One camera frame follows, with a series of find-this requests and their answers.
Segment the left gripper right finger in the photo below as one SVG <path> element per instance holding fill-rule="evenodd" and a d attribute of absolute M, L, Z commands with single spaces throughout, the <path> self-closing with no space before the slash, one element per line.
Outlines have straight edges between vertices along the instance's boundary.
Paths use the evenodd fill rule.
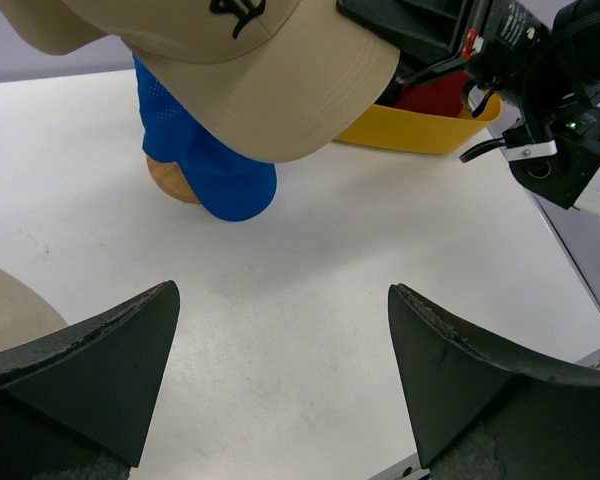
<path fill-rule="evenodd" d="M 496 401 L 511 398 L 514 377 L 547 379 L 533 351 L 477 326 L 415 290 L 388 292 L 393 351 L 419 460 L 435 456 Z"/>

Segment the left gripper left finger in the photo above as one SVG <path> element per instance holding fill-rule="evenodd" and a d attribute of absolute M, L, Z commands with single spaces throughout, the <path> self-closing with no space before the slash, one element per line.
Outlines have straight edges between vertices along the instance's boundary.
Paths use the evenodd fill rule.
<path fill-rule="evenodd" d="M 127 479 L 180 311 L 173 281 L 0 351 L 0 479 Z"/>

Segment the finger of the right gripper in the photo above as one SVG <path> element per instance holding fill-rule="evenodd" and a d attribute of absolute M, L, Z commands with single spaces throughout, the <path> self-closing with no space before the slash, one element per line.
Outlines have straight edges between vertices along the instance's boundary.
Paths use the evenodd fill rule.
<path fill-rule="evenodd" d="M 337 11 L 408 55 L 451 55 L 461 44 L 472 1 L 337 1 Z"/>
<path fill-rule="evenodd" d="M 402 51 L 392 81 L 398 85 L 422 85 L 440 80 L 464 72 L 467 63 L 474 55 L 475 52 L 472 50 L 429 52 L 418 55 Z"/>

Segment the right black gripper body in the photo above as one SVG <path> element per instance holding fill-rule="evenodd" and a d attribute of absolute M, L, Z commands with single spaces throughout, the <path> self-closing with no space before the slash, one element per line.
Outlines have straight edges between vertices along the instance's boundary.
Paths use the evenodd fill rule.
<path fill-rule="evenodd" d="M 493 1 L 485 17 L 482 50 L 466 65 L 468 90 L 541 95 L 550 87 L 548 62 L 534 64 L 550 28 L 517 1 Z"/>

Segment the beige baseball cap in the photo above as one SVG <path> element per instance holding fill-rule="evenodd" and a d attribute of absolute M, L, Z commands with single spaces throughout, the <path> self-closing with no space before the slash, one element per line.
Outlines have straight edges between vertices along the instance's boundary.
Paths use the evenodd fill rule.
<path fill-rule="evenodd" d="M 1 1 L 48 55 L 114 36 L 207 131 L 251 159 L 303 158 L 383 93 L 396 47 L 332 1 Z"/>

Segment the blue baseball cap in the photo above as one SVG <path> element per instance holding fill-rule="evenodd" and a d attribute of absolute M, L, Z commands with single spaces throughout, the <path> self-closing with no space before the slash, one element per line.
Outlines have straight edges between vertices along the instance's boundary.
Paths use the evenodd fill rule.
<path fill-rule="evenodd" d="M 211 215 L 240 222 L 262 213 L 273 201 L 277 172 L 272 164 L 240 155 L 211 135 L 159 80 L 134 60 L 142 150 L 150 165 L 183 180 L 182 198 L 193 195 Z"/>

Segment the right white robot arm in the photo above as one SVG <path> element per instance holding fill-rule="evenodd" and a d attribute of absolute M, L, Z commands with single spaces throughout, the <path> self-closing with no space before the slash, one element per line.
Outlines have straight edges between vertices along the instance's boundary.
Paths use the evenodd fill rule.
<path fill-rule="evenodd" d="M 399 50 L 398 83 L 463 72 L 519 119 L 461 157 L 499 150 L 517 182 L 600 216 L 600 1 L 546 25 L 517 1 L 340 1 L 338 12 Z"/>

